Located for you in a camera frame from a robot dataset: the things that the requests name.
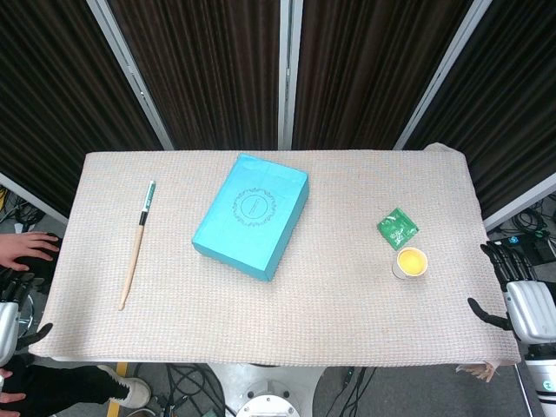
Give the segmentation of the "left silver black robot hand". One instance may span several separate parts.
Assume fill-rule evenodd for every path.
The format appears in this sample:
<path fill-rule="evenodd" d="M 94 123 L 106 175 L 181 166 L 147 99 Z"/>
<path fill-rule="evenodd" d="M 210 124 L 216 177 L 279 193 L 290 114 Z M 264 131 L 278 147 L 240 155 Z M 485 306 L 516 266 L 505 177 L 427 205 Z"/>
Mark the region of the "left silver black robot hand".
<path fill-rule="evenodd" d="M 1 273 L 1 367 L 10 361 L 16 351 L 38 343 L 53 328 L 52 323 L 47 323 L 34 334 L 19 336 L 23 304 L 31 289 L 37 289 L 43 283 L 44 278 L 31 272 L 8 268 Z"/>

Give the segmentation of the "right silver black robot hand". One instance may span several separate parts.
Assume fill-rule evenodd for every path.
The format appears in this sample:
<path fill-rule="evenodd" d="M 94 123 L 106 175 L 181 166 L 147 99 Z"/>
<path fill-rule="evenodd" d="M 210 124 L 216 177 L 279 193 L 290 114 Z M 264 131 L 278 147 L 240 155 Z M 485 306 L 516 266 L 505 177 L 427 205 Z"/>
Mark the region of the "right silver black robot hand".
<path fill-rule="evenodd" d="M 493 265 L 499 281 L 506 316 L 486 312 L 479 303 L 467 300 L 473 313 L 497 328 L 512 331 L 531 346 L 555 342 L 555 284 L 538 279 L 529 259 L 514 248 L 495 242 L 480 245 Z"/>

